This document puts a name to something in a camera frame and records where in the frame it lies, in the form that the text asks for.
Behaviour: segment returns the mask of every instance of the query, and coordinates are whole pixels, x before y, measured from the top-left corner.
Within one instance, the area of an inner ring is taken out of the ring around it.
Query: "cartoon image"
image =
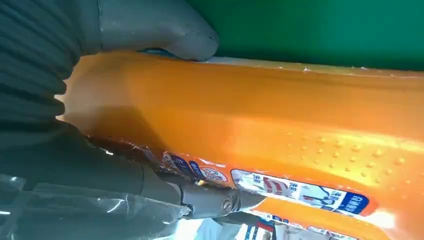
[[[334,200],[330,199],[330,193],[322,186],[304,185],[300,191],[300,200],[313,206],[333,205]]]
[[[228,182],[227,177],[222,172],[213,169],[211,167],[201,167],[200,168],[201,174],[208,180],[219,182],[219,183],[226,183]]]

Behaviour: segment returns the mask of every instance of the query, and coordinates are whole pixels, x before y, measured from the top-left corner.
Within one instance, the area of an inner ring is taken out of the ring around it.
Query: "orange plastic bottle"
[[[114,53],[85,57],[68,86],[65,121],[224,185],[244,173],[237,187],[277,195],[261,213],[346,239],[424,239],[424,73]],[[349,193],[366,199],[354,217]],[[332,201],[345,214],[321,209]]]

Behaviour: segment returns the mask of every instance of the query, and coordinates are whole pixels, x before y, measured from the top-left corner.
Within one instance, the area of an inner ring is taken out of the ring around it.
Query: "plastic wrap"
[[[0,240],[152,240],[190,210],[126,193],[0,175]]]

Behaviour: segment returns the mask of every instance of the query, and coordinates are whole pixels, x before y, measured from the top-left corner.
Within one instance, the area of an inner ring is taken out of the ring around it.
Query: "green background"
[[[424,0],[188,0],[218,56],[424,71]]]

